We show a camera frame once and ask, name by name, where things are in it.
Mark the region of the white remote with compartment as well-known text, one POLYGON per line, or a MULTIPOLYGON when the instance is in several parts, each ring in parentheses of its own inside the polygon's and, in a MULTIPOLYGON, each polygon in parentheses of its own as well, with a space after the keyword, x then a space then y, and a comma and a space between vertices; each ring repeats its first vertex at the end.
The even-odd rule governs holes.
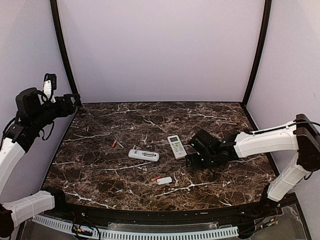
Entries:
POLYGON ((160 155, 157 152, 150 152, 138 149, 131 149, 128 153, 128 157, 132 159, 157 162, 160 159, 160 155))

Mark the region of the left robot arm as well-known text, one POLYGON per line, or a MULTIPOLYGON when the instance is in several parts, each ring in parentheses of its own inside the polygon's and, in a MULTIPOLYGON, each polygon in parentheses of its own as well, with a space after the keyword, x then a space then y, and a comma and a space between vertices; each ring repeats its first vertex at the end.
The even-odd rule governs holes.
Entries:
MULTIPOLYGON (((22 91, 15 98, 16 116, 7 124, 1 139, 0 188, 3 190, 19 161, 30 150, 40 132, 53 126, 57 118, 72 115, 80 102, 79 94, 54 97, 35 87, 22 91)), ((60 218, 71 213, 65 193, 52 187, 19 200, 0 205, 0 236, 8 238, 22 222, 52 210, 60 218)))

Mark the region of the white remote with green buttons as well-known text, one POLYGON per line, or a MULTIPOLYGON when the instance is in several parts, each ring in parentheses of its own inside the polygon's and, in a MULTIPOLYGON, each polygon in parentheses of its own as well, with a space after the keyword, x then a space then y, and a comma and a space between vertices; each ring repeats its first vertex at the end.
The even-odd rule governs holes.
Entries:
POLYGON ((167 140, 176 160, 183 159, 187 155, 187 152, 178 135, 168 136, 167 140))

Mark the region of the white battery cover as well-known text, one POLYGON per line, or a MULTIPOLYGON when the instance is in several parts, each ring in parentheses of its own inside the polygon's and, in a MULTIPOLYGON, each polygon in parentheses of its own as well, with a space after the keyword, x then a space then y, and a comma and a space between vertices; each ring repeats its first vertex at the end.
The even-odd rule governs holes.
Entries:
POLYGON ((164 184, 169 184, 172 181, 173 181, 172 178, 170 176, 168 176, 168 177, 162 177, 162 178, 157 179, 156 183, 158 185, 164 185, 164 184))

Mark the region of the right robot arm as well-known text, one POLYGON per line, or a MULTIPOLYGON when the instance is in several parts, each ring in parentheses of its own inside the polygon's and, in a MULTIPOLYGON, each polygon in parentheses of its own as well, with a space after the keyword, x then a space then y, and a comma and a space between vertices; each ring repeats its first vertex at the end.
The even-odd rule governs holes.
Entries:
POLYGON ((266 217, 302 179, 307 179, 320 169, 319 123, 298 114, 295 120, 273 128, 242 131, 222 140, 201 129, 189 141, 196 151, 185 157, 189 171, 213 169, 230 161, 252 155, 295 151, 293 159, 281 174, 266 188, 266 198, 255 205, 255 213, 266 217))

